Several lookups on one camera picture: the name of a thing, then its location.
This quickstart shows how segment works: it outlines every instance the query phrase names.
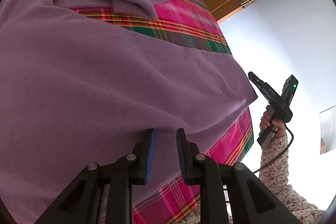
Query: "plaid bedsheet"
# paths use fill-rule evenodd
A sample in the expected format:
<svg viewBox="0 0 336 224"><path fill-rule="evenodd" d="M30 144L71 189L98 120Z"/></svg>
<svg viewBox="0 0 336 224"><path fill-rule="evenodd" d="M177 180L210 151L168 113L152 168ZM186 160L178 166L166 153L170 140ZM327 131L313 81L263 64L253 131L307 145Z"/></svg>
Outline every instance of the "plaid bedsheet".
<svg viewBox="0 0 336 224"><path fill-rule="evenodd" d="M78 8L74 11L183 47L230 54L221 30L202 0L171 0L155 5L158 20L113 13L112 8ZM235 121L207 154L217 162L240 161L253 144L249 109ZM176 177L157 193L134 207L135 224L169 224L178 221L200 202L199 187L185 186Z"/></svg>

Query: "purple blanket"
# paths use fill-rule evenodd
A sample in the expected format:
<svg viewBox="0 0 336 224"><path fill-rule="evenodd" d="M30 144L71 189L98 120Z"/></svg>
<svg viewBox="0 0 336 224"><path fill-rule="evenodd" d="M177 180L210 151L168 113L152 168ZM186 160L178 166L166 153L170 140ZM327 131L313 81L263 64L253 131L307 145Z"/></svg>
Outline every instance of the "purple blanket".
<svg viewBox="0 0 336 224"><path fill-rule="evenodd" d="M110 2L155 18L167 0ZM177 46L86 18L76 0L0 4L0 196L32 223L88 163L105 165L157 132L152 179L134 203L179 173L176 129L206 152L257 95L229 54Z"/></svg>

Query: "screw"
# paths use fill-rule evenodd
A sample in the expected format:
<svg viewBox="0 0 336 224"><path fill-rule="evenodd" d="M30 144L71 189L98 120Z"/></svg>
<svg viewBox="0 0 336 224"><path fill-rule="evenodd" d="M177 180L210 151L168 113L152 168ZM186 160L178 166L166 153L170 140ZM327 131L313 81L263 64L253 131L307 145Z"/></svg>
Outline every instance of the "screw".
<svg viewBox="0 0 336 224"><path fill-rule="evenodd" d="M197 160L205 160L205 155L204 154L197 154L196 159Z"/></svg>
<svg viewBox="0 0 336 224"><path fill-rule="evenodd" d="M94 163L94 162L88 164L88 166L87 166L87 168L89 170L95 170L95 169L97 169L97 167L98 167L98 165L96 163Z"/></svg>
<svg viewBox="0 0 336 224"><path fill-rule="evenodd" d="M239 171L244 170L245 165L241 164L240 162L235 165L235 168Z"/></svg>
<svg viewBox="0 0 336 224"><path fill-rule="evenodd" d="M134 155L134 154L128 154L128 155L126 156L126 159L127 159L127 160L135 160L136 158L137 158L137 156Z"/></svg>

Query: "wall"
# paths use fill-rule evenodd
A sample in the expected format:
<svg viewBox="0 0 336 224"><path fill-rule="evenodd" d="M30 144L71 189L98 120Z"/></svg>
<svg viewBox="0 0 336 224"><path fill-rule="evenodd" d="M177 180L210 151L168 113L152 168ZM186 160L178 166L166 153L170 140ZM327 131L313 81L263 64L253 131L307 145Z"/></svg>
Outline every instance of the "wall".
<svg viewBox="0 0 336 224"><path fill-rule="evenodd" d="M298 88L289 129L289 183L309 202L327 209L336 194L336 150L320 155L319 113L336 105L336 7L332 0L260 0L220 24L233 56L281 94L293 74ZM255 144L243 162L260 166L256 142L266 99L250 107Z"/></svg>

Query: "hand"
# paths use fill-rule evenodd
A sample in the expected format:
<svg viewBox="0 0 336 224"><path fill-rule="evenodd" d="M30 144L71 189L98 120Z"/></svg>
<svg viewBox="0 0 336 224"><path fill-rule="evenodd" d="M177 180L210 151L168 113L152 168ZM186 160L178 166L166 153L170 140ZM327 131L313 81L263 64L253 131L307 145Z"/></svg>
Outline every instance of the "hand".
<svg viewBox="0 0 336 224"><path fill-rule="evenodd" d="M260 129L266 129L269 127L271 124L269 120L271 119L271 115L268 112L269 106L266 107L266 111L264 112L263 116L261 117L261 122L260 122ZM273 120L272 124L278 127L277 133L274 135L274 139L280 138L286 134L286 128L283 120Z"/></svg>

